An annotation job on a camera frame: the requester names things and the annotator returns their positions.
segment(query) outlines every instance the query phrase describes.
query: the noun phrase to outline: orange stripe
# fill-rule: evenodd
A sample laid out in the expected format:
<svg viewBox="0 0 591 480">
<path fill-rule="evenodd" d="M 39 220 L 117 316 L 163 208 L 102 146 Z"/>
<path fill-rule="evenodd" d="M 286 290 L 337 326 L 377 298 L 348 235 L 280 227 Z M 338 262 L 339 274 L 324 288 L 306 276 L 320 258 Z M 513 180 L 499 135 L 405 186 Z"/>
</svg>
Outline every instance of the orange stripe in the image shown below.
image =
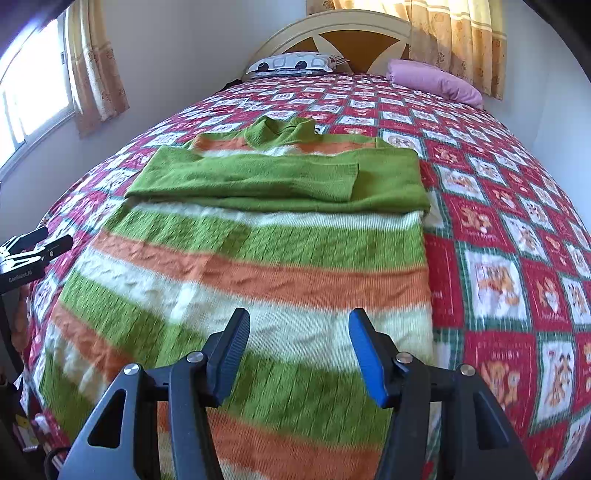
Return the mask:
<svg viewBox="0 0 591 480">
<path fill-rule="evenodd" d="M 51 321 L 60 329 L 62 338 L 73 343 L 82 357 L 94 365 L 110 382 L 125 365 L 132 362 L 131 357 L 97 335 L 59 300 L 51 312 Z"/>
<path fill-rule="evenodd" d="M 402 309 L 429 302 L 427 267 L 388 272 L 331 271 L 240 262 L 188 253 L 101 231 L 93 247 L 177 281 L 242 297 L 311 308 Z"/>
<path fill-rule="evenodd" d="M 126 364 L 133 361 L 108 344 L 59 301 L 51 320 L 60 329 L 62 337 L 71 342 L 108 380 L 112 381 Z M 158 403 L 158 426 L 168 432 L 167 408 L 167 404 Z M 217 455 L 271 479 L 369 479 L 378 464 L 377 447 L 328 447 L 256 428 L 211 408 L 207 415 Z"/>
<path fill-rule="evenodd" d="M 158 426 L 169 432 L 168 406 L 158 404 Z M 314 444 L 254 427 L 225 412 L 207 411 L 217 456 L 273 480 L 364 480 L 374 477 L 380 449 Z"/>
<path fill-rule="evenodd" d="M 351 141 L 345 142 L 310 142 L 300 143 L 293 145 L 296 151 L 302 154 L 337 154 L 347 152 L 350 150 L 357 150 L 358 148 L 375 148 L 375 141 L 369 139 L 367 143 L 356 143 Z M 242 136 L 232 138 L 230 140 L 213 140 L 202 135 L 195 137 L 191 143 L 191 149 L 197 149 L 200 151 L 211 151 L 211 150 L 244 150 L 253 151 L 246 139 Z"/>
</svg>

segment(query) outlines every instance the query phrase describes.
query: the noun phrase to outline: pink pillow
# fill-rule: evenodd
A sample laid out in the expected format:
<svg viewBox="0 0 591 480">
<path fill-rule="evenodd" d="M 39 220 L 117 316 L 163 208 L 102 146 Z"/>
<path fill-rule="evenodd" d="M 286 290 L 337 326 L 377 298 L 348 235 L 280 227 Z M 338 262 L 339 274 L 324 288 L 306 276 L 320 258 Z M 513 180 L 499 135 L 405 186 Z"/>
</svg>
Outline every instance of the pink pillow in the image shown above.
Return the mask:
<svg viewBox="0 0 591 480">
<path fill-rule="evenodd" d="M 397 85 L 482 109 L 482 95 L 478 90 L 465 80 L 454 77 L 451 73 L 444 72 L 433 65 L 393 59 L 388 63 L 386 77 Z"/>
</svg>

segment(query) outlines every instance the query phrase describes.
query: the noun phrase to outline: white stripe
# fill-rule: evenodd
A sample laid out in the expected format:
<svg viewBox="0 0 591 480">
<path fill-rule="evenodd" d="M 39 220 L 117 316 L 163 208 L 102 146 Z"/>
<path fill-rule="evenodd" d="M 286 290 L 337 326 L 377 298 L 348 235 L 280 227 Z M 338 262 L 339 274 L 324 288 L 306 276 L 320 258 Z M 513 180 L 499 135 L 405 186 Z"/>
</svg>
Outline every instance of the white stripe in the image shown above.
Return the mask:
<svg viewBox="0 0 591 480">
<path fill-rule="evenodd" d="M 330 371 L 357 371 L 348 331 L 348 311 L 320 310 L 252 300 L 198 283 L 173 280 L 88 247 L 76 270 L 169 324 L 206 336 L 223 330 L 236 307 L 248 310 L 251 351 Z M 424 361 L 433 357 L 431 307 L 368 312 L 376 330 L 398 349 Z"/>
<path fill-rule="evenodd" d="M 267 150 L 246 150 L 246 149 L 235 149 L 235 150 L 230 150 L 230 149 L 224 149 L 224 150 L 216 150 L 216 149 L 211 149 L 211 150 L 201 150 L 199 148 L 196 147 L 191 147 L 190 148 L 192 151 L 196 152 L 198 155 L 201 155 L 202 157 L 227 157 L 230 155 L 245 155 L 245 154 L 252 154 L 252 155 L 267 155 L 269 157 L 280 157 L 282 155 L 286 155 L 289 153 L 299 153 L 301 154 L 302 151 L 295 147 L 294 145 L 282 145 L 281 147 L 273 147 L 273 148 L 269 148 Z M 325 151 L 313 151 L 313 152 L 306 152 L 306 155 L 319 155 L 322 157 L 334 157 L 336 155 L 339 155 L 341 153 L 344 153 L 346 151 L 351 151 L 352 149 L 349 150 L 342 150 L 339 152 L 334 152 L 334 153 L 327 153 Z"/>
<path fill-rule="evenodd" d="M 253 227 L 285 225 L 296 227 L 327 227 L 347 230 L 408 230 L 420 224 L 422 212 L 404 215 L 386 215 L 380 213 L 314 213 L 314 212 L 273 212 L 255 213 L 229 210 L 218 207 L 206 207 L 196 203 L 148 203 L 137 204 L 133 210 L 182 215 L 191 218 L 215 217 L 231 220 Z"/>
<path fill-rule="evenodd" d="M 54 362 L 61 366 L 64 375 L 78 387 L 82 396 L 96 405 L 111 382 L 82 356 L 73 343 L 62 337 L 60 329 L 51 321 L 47 325 L 44 350 L 46 355 L 53 356 Z"/>
</svg>

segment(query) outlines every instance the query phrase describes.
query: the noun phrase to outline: pillowcase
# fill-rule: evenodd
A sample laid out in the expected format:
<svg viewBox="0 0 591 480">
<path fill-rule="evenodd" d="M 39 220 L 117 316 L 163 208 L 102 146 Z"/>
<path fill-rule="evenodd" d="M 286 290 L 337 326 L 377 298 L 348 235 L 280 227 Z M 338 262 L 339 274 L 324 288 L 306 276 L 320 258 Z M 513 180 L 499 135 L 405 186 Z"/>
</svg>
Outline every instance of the pillowcase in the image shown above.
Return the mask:
<svg viewBox="0 0 591 480">
<path fill-rule="evenodd" d="M 270 72 L 281 69 L 324 70 L 331 73 L 336 66 L 337 58 L 335 56 L 313 51 L 296 51 L 260 59 L 248 67 L 246 73 Z"/>
<path fill-rule="evenodd" d="M 465 80 L 433 65 L 393 59 L 388 63 L 388 80 L 397 85 L 439 95 L 445 99 L 482 109 L 482 94 Z"/>
<path fill-rule="evenodd" d="M 296 70 L 296 69 L 279 69 L 269 70 L 268 72 L 251 72 L 245 77 L 248 80 L 262 79 L 269 77 L 314 77 L 318 75 L 325 75 L 324 70 Z"/>
</svg>

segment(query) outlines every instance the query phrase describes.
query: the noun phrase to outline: window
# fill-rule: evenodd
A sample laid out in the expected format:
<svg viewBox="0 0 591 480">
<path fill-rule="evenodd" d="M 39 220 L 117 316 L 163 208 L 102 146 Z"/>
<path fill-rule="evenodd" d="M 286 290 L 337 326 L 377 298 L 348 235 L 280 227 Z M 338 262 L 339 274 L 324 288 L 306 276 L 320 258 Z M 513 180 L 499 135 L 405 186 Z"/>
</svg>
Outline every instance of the window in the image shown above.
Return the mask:
<svg viewBox="0 0 591 480">
<path fill-rule="evenodd" d="M 72 113 L 62 14 L 32 35 L 0 84 L 0 176 Z"/>
</svg>

